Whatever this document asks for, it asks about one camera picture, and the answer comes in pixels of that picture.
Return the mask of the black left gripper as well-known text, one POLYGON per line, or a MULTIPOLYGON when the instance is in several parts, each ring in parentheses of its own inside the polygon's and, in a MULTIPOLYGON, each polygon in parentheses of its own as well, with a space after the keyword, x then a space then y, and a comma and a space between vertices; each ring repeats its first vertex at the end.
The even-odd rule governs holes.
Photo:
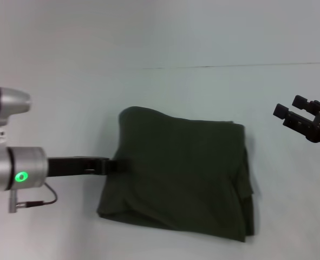
POLYGON ((48 159, 47 177, 80 175, 109 176, 126 173, 128 160, 109 160, 103 157, 53 157, 48 159))

